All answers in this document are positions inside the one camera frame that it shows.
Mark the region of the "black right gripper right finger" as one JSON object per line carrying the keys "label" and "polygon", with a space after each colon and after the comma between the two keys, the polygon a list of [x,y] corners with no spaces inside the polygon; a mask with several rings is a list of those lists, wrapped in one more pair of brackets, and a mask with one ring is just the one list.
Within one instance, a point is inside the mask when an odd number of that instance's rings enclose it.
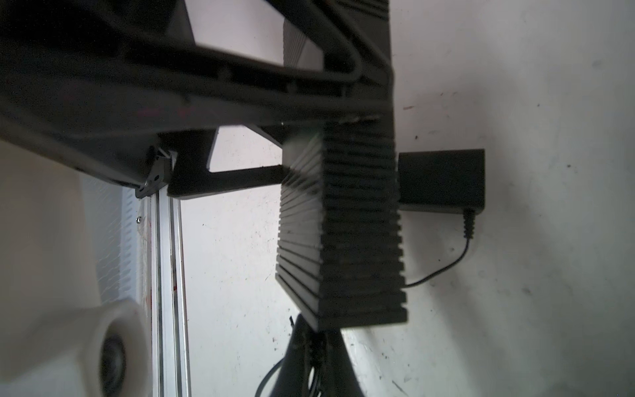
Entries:
{"label": "black right gripper right finger", "polygon": [[325,332],[324,395],[364,397],[339,330]]}

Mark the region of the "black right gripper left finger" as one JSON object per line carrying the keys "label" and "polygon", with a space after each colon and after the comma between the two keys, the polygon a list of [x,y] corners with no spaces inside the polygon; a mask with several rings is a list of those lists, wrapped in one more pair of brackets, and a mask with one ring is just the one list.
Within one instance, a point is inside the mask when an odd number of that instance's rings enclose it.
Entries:
{"label": "black right gripper left finger", "polygon": [[309,395],[311,332],[304,317],[299,314],[289,340],[271,396],[301,397]]}

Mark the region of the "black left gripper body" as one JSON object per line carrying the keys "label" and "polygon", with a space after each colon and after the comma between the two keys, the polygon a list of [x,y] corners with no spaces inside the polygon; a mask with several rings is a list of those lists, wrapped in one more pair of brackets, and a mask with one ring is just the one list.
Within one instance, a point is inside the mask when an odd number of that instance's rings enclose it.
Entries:
{"label": "black left gripper body", "polygon": [[1,137],[141,197],[229,190],[195,132],[375,119],[393,107],[385,1],[275,1],[321,71],[198,46],[182,1],[4,1]]}

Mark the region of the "black power adapter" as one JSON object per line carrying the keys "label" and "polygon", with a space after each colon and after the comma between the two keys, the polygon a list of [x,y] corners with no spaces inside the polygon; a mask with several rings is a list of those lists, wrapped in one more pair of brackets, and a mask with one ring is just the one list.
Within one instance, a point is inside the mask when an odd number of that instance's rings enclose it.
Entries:
{"label": "black power adapter", "polygon": [[459,214],[465,246],[450,264],[406,288],[421,286],[458,265],[474,239],[476,216],[486,207],[486,151],[484,149],[398,154],[400,209],[420,213]]}

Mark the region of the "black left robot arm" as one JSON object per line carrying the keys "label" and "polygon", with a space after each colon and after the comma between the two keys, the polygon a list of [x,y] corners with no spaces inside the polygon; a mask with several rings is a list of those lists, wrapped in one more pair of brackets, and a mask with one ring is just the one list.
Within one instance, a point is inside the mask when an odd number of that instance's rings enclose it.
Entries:
{"label": "black left robot arm", "polygon": [[[177,204],[281,187],[299,307],[276,396],[358,396],[342,329],[404,322],[387,1],[274,1],[281,66],[182,1],[1,4],[1,393],[187,395]],[[79,174],[152,198],[150,309],[104,304]]]}

